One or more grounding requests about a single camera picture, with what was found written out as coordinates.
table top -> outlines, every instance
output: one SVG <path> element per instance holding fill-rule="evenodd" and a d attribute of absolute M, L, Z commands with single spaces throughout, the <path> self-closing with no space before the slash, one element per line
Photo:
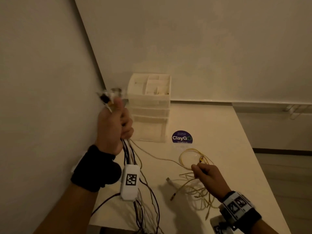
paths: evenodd
<path fill-rule="evenodd" d="M 156 157 L 178 162 L 181 152 L 171 139 L 172 134 L 178 130 L 191 134 L 192 147 L 214 162 L 232 190 L 242 192 L 251 200 L 265 222 L 279 233 L 290 233 L 232 106 L 172 103 L 166 143 L 142 141 L 135 143 Z M 170 201 L 176 189 L 168 184 L 166 178 L 169 177 L 182 185 L 184 181 L 179 180 L 178 175 L 188 171 L 174 162 L 154 159 L 135 146 L 134 149 L 142 160 L 142 172 L 156 195 L 160 208 L 160 227 L 163 232 L 214 233 L 209 220 L 220 215 L 218 209 L 211 209 L 208 219 L 205 220 L 207 210 L 196 210 L 198 204 L 192 201 L 189 195 L 178 193 L 174 200 Z M 123 168 L 123 151 L 115 161 Z M 139 188 L 144 203 L 154 210 L 149 190 L 142 184 Z M 120 182 L 100 189 L 95 207 L 118 192 Z M 214 206 L 219 204 L 217 200 L 213 203 Z M 127 230 L 138 229 L 132 202 L 121 201 L 119 197 L 105 203 L 92 216 L 90 224 Z"/>

white desktop organizer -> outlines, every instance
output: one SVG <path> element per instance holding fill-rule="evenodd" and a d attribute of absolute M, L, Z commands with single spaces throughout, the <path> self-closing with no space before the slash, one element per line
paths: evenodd
<path fill-rule="evenodd" d="M 127 94 L 135 130 L 133 140 L 165 142 L 170 92 L 169 74 L 134 73 L 131 76 Z"/>

round sticker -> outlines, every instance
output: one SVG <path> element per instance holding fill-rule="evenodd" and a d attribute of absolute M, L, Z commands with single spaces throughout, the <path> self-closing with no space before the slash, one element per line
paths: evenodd
<path fill-rule="evenodd" d="M 193 143 L 193 138 L 189 132 L 178 130 L 172 135 L 172 142 L 174 143 Z"/>

hand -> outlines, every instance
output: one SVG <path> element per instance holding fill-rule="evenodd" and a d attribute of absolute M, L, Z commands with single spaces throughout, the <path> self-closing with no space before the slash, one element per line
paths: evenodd
<path fill-rule="evenodd" d="M 198 163 L 192 165 L 195 178 L 203 183 L 209 193 L 216 197 L 220 202 L 225 195 L 231 191 L 219 169 L 215 165 Z"/>
<path fill-rule="evenodd" d="M 128 109 L 124 108 L 121 98 L 114 99 L 111 113 L 104 108 L 98 117 L 98 131 L 95 145 L 104 153 L 118 155 L 122 148 L 120 139 L 129 139 L 134 130 Z"/>

wooden floor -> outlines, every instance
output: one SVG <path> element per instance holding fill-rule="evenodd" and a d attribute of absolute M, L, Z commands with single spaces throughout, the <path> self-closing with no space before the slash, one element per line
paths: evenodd
<path fill-rule="evenodd" d="M 312 233 L 312 157 L 256 154 L 292 234 Z"/>

